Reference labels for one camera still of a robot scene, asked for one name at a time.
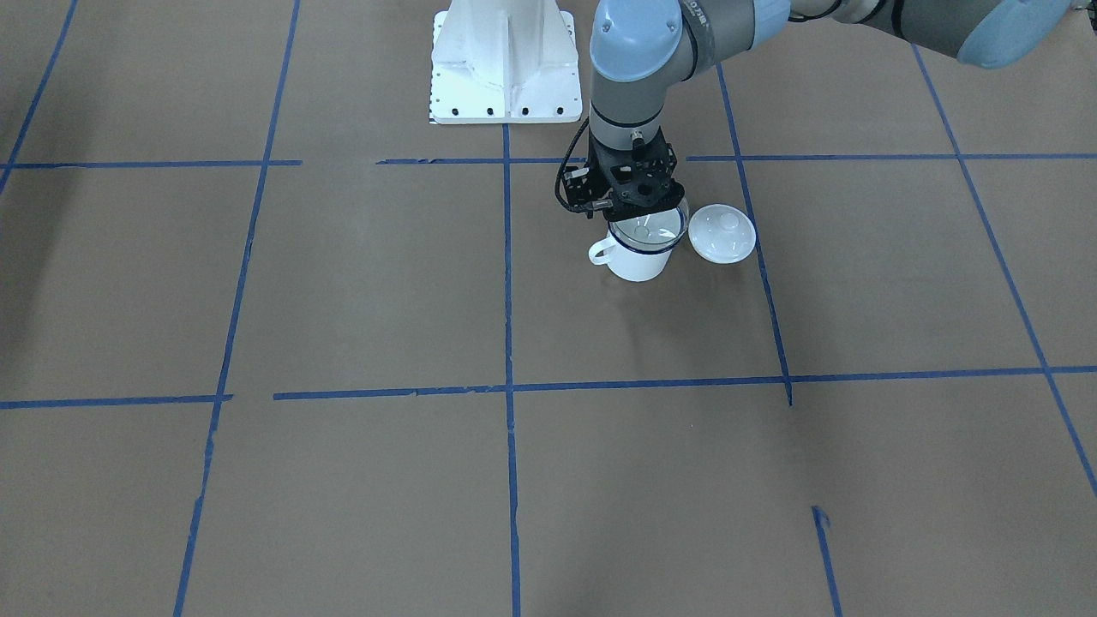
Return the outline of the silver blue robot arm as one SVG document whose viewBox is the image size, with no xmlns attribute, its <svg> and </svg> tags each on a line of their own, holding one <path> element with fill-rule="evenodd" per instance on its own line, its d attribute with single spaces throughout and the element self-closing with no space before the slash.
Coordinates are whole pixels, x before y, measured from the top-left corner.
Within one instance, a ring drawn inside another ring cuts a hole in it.
<svg viewBox="0 0 1097 617">
<path fill-rule="evenodd" d="M 866 25 L 964 65 L 1010 65 L 1047 38 L 1070 1 L 600 1 L 593 13 L 593 67 L 587 162 L 561 167 L 559 202 L 573 211 L 670 207 L 681 197 L 661 133 L 669 88 L 788 24 L 832 19 Z"/>
</svg>

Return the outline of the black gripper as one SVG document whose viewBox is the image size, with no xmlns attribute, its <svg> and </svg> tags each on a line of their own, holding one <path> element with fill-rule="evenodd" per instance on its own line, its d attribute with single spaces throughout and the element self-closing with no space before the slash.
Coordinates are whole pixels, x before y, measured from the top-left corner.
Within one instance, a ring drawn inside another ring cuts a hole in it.
<svg viewBox="0 0 1097 617">
<path fill-rule="evenodd" d="M 677 203 L 677 158 L 658 130 L 648 143 L 620 152 L 588 137 L 591 198 L 614 203 Z"/>
</svg>

